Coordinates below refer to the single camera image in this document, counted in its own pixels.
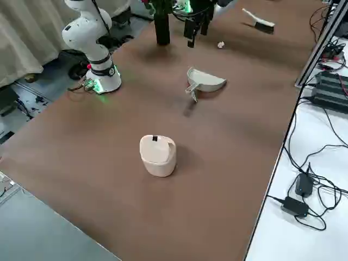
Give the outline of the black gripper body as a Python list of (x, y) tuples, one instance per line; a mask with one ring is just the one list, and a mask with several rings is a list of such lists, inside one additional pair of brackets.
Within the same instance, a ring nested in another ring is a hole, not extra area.
[(215, 1), (211, 0), (191, 0), (190, 7), (192, 12), (189, 14), (189, 18), (193, 20), (199, 20), (208, 16), (210, 21), (213, 19)]

